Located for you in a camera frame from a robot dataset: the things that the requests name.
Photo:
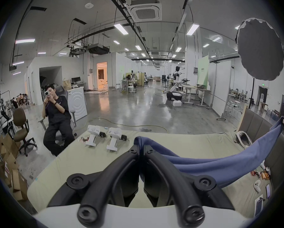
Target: black t-shirt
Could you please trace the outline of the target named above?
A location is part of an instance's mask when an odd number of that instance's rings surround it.
[[[48,116],[49,124],[61,123],[64,120],[71,119],[71,115],[68,111],[68,103],[65,96],[59,96],[59,98],[56,99],[56,102],[65,109],[65,112],[60,112],[52,102],[49,102],[45,107],[45,113],[46,116]]]

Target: black pants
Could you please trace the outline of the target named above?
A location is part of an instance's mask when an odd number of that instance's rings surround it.
[[[64,140],[64,146],[60,146],[55,143],[56,133],[60,130],[62,138]],[[45,131],[43,143],[45,147],[55,156],[58,156],[75,138],[72,135],[72,129],[70,127],[70,120],[65,120],[57,124],[49,124]]]

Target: humanoid robot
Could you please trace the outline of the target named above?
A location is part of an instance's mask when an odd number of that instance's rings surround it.
[[[178,86],[182,85],[180,78],[180,74],[179,73],[180,67],[176,66],[176,71],[173,73],[173,77],[174,77],[174,83],[173,86],[171,87],[170,91],[166,94],[167,99],[168,100],[176,100],[176,101],[181,101],[182,100],[182,94],[179,92],[175,92],[174,90],[176,90],[176,88]]]

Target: brown office chair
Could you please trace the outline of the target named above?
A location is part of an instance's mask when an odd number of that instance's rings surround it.
[[[28,124],[28,120],[26,119],[25,112],[22,108],[19,107],[15,109],[15,112],[13,114],[13,122],[15,126],[22,128],[21,130],[15,133],[13,139],[15,142],[20,142],[21,140],[23,140],[24,144],[20,147],[19,153],[21,154],[21,149],[24,148],[24,154],[27,156],[26,154],[27,146],[33,145],[37,148],[37,145],[35,144],[34,138],[31,138],[28,141],[25,140],[29,132],[29,124]]]

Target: office chair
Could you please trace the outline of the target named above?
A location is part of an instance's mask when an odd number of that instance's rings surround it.
[[[63,95],[63,96],[65,96],[66,100],[68,100],[68,91],[65,91],[65,89],[63,88],[63,86],[57,86],[57,87],[55,87],[55,90],[56,90],[57,96]],[[76,119],[75,119],[75,112],[76,112],[76,111],[75,111],[75,110],[69,110],[69,112],[72,114],[72,117],[73,117],[73,121],[70,120],[70,127],[71,127],[71,129],[72,129],[72,131],[73,131],[73,129],[77,126],[77,124],[76,124]],[[43,127],[44,130],[46,131],[46,127],[45,127],[45,124],[44,124],[44,119],[45,119],[45,118],[43,118],[42,120],[40,120],[39,123],[42,124],[42,127]],[[59,142],[63,141],[62,134],[61,134],[60,131],[57,131],[57,133],[56,133],[56,140],[59,141]]]
[[[24,148],[24,154],[26,156],[28,156],[26,154],[26,148],[27,148],[28,145],[33,145],[36,148],[38,148],[38,147],[35,144],[34,138],[31,138],[27,141],[25,140],[27,134],[29,133],[29,124],[28,124],[28,120],[26,119],[25,112],[22,108],[19,107],[19,108],[15,109],[15,112],[14,112],[14,115],[13,115],[13,123],[15,124],[15,126],[22,128],[21,130],[19,130],[15,133],[15,135],[13,136],[13,140],[15,142],[20,142],[21,140],[23,140],[24,143],[19,148],[19,153],[21,154],[21,149]]]

